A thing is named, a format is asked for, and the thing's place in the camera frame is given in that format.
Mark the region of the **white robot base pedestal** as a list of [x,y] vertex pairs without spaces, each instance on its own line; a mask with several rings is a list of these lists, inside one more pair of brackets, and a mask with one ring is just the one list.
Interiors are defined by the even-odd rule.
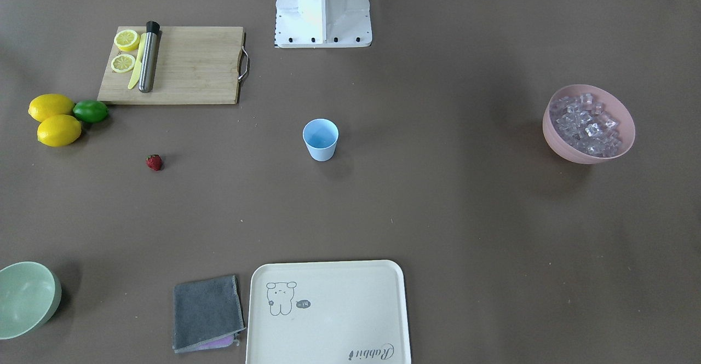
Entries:
[[277,48],[363,48],[373,41],[370,0],[276,0]]

